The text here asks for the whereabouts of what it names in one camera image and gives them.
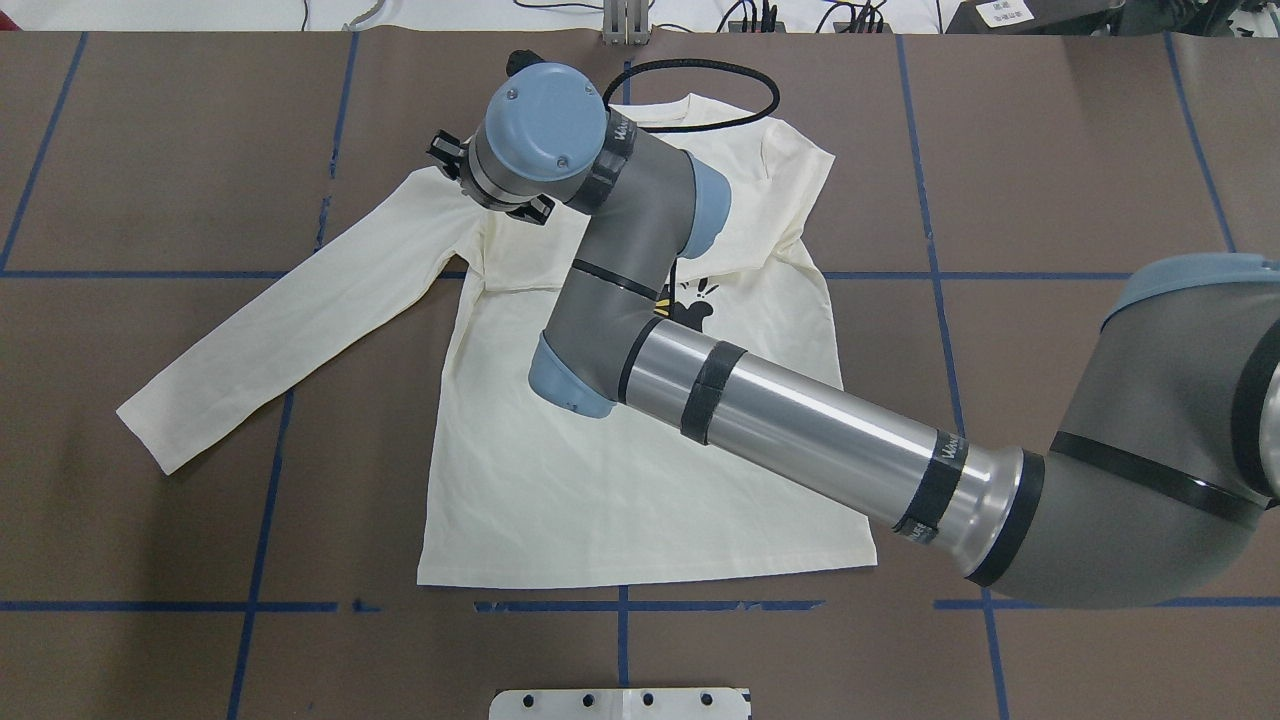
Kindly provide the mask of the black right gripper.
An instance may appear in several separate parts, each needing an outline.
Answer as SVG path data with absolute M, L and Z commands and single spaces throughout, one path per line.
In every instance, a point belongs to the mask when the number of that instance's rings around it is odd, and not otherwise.
M 498 211 L 518 222 L 544 225 L 554 210 L 556 201 L 544 193 L 513 193 L 500 187 L 485 172 L 479 152 L 471 149 L 471 141 L 463 141 L 440 129 L 431 138 L 428 155 L 434 159 L 440 172 L 454 181 L 463 196 L 475 201 L 488 211 Z

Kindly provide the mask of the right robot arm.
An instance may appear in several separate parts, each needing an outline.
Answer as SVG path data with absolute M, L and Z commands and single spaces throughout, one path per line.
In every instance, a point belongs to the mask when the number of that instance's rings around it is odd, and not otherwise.
M 490 211 L 589 217 L 532 355 L 545 401 L 626 405 L 948 551 L 966 579 L 1056 609 L 1193 591 L 1277 506 L 1277 263 L 1199 252 L 1135 272 L 1046 454 L 989 451 L 658 316 L 704 254 L 727 179 L 608 106 L 580 70 L 512 53 L 472 138 L 429 152 Z

